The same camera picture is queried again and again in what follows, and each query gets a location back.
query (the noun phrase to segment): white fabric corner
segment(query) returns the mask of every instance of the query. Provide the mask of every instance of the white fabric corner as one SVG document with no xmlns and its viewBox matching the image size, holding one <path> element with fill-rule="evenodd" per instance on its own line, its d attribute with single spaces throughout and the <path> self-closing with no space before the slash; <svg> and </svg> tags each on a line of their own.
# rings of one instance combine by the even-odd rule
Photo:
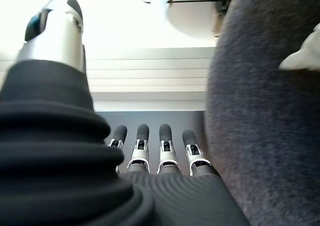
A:
<svg viewBox="0 0 320 226">
<path fill-rule="evenodd" d="M 317 70 L 320 71 L 320 24 L 303 42 L 301 49 L 289 55 L 280 64 L 280 70 Z"/>
</svg>

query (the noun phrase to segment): robotic hand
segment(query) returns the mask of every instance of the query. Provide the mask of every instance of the robotic hand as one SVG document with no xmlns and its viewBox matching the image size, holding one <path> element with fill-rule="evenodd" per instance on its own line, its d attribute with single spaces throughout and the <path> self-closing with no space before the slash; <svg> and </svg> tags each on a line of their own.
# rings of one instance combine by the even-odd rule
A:
<svg viewBox="0 0 320 226">
<path fill-rule="evenodd" d="M 157 175 L 147 125 L 126 173 L 116 173 L 127 129 L 105 146 L 110 128 L 94 112 L 82 32 L 76 0 L 51 0 L 26 28 L 0 92 L 0 225 L 249 225 L 191 131 L 183 133 L 190 176 L 169 125 L 159 132 Z"/>
</svg>

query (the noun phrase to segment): black fingertip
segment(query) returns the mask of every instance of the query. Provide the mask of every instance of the black fingertip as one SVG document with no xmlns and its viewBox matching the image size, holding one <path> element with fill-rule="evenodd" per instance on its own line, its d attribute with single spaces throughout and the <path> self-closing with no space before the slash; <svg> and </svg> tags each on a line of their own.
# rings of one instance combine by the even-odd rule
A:
<svg viewBox="0 0 320 226">
<path fill-rule="evenodd" d="M 128 130 L 125 125 L 120 125 L 115 129 L 112 138 L 116 140 L 122 140 L 122 142 L 125 142 L 127 137 L 127 131 Z"/>
<path fill-rule="evenodd" d="M 185 130 L 182 133 L 182 139 L 184 146 L 197 144 L 196 134 L 192 130 Z"/>
<path fill-rule="evenodd" d="M 136 132 L 136 139 L 149 140 L 149 127 L 146 124 L 139 125 Z"/>
<path fill-rule="evenodd" d="M 77 0 L 68 0 L 67 4 L 69 6 L 71 6 L 79 14 L 79 16 L 81 17 L 82 20 L 84 19 L 83 16 L 82 16 L 81 7 L 80 7 L 80 5 L 79 5 Z"/>
<path fill-rule="evenodd" d="M 172 132 L 171 127 L 168 124 L 163 124 L 159 128 L 159 138 L 160 141 L 169 141 L 172 140 Z"/>
</svg>

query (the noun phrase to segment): white ceiling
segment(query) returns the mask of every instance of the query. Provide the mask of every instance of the white ceiling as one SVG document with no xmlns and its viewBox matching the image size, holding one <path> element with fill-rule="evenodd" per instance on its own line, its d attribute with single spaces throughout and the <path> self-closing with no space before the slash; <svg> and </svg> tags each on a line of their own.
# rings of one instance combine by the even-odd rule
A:
<svg viewBox="0 0 320 226">
<path fill-rule="evenodd" d="M 37 13 L 47 1 L 0 0 L 0 18 L 2 19 L 0 50 L 19 49 L 30 17 Z M 214 39 L 211 38 L 210 32 L 207 37 L 196 38 L 181 32 L 169 21 L 159 27 L 154 25 L 152 7 L 142 0 L 78 1 L 83 11 L 83 41 L 88 52 L 124 46 L 129 48 L 214 46 Z M 172 10 L 179 13 L 175 7 L 181 7 L 181 5 L 172 6 Z M 192 7 L 187 7 L 187 10 L 192 11 Z"/>
<path fill-rule="evenodd" d="M 28 21 L 47 1 L 0 0 L 0 85 Z M 216 45 L 215 39 L 209 30 L 197 37 L 171 22 L 181 23 L 179 17 L 195 16 L 203 6 L 210 13 L 210 5 L 173 5 L 170 21 L 160 26 L 154 24 L 150 4 L 142 0 L 78 1 L 96 110 L 204 110 L 213 54 L 208 47 Z M 203 23 L 210 28 L 210 20 Z M 192 19 L 187 25 L 197 29 Z"/>
</svg>

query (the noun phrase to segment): gray fleece surface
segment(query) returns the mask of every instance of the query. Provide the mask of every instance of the gray fleece surface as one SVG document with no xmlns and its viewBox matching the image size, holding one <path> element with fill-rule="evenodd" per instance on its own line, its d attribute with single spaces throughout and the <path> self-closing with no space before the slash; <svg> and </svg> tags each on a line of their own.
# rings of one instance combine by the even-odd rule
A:
<svg viewBox="0 0 320 226">
<path fill-rule="evenodd" d="M 320 225 L 320 73 L 279 71 L 320 0 L 233 0 L 210 68 L 212 161 L 254 226 Z"/>
</svg>

